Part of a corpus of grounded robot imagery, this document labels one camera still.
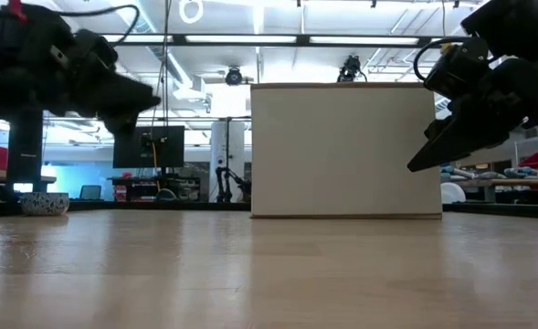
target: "white pillar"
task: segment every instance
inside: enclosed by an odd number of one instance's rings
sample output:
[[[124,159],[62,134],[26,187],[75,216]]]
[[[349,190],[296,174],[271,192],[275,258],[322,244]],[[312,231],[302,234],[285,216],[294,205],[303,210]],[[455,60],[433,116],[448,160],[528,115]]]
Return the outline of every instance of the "white pillar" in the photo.
[[[216,202],[218,192],[216,180],[216,168],[226,166],[226,122],[212,123],[212,157],[210,161],[210,185],[209,200]],[[238,176],[244,176],[244,131],[243,122],[231,122],[228,130],[229,150],[228,150],[228,167]],[[230,179],[230,190],[232,192],[232,202],[236,202],[240,196],[240,189],[233,179]]]

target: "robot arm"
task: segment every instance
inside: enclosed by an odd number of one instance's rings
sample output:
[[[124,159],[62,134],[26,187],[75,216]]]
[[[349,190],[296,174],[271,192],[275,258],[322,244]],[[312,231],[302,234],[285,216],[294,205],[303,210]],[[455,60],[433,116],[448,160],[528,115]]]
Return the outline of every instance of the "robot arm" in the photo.
[[[538,0],[491,0],[461,25],[471,37],[432,42],[415,58],[425,87],[451,99],[451,115],[427,127],[427,143],[408,164],[413,172],[499,145],[519,126],[538,125]],[[461,44],[444,48],[423,77],[421,54],[452,42]],[[491,69],[504,55],[516,58]]]
[[[87,29],[73,34],[62,16],[85,14],[18,0],[1,6],[0,119],[11,122],[24,111],[76,111],[103,120],[115,135],[131,132],[139,113],[161,99],[151,86],[116,73],[118,54],[104,37]]]

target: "ceiling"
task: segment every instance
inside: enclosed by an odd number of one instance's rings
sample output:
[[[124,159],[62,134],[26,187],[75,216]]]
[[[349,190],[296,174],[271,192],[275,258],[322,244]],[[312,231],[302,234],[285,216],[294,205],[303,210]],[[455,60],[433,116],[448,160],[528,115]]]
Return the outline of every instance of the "ceiling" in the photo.
[[[468,16],[481,1],[454,3],[440,1],[371,1],[361,0],[309,0],[301,7],[295,0],[203,0],[203,14],[194,23],[182,19],[197,15],[196,0],[182,5],[173,0],[169,15],[169,31],[175,34],[332,34],[364,36],[457,36],[463,35],[459,22]],[[26,3],[44,5],[59,11],[90,11],[113,5],[136,4],[142,10],[142,18],[148,22],[151,33],[164,32],[164,0],[26,0]],[[99,17],[68,18],[73,29],[87,28],[94,32],[120,34],[128,28],[132,11],[121,10],[116,14]],[[119,69],[145,83],[157,85],[162,65],[147,47],[119,46]],[[285,47],[171,47],[171,54],[178,66],[190,80],[202,78],[205,93],[173,93],[177,85],[169,89],[170,117],[223,117],[249,114],[249,88],[229,89],[222,80],[228,67],[240,67],[244,76],[258,82],[328,82],[335,81],[339,67],[349,55],[358,55],[369,81],[417,81],[412,72],[412,59],[416,50],[409,48],[285,48]],[[429,50],[420,66],[425,73],[438,58],[438,50]],[[227,97],[238,99],[237,105]],[[206,106],[212,100],[211,108]],[[238,111],[228,108],[238,107]],[[142,114],[144,118],[163,117],[160,106]],[[181,122],[194,131],[209,130],[209,122]],[[101,127],[93,122],[94,127]],[[76,129],[69,123],[68,129]],[[83,131],[98,140],[109,141],[104,129],[99,133]]]

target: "white bowl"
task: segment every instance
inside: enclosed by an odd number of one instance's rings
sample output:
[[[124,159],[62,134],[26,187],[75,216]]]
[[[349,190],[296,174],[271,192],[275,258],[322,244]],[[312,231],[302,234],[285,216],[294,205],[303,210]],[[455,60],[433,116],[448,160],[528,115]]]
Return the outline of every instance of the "white bowl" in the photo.
[[[68,208],[68,193],[30,192],[21,196],[21,210],[27,216],[59,216]]]

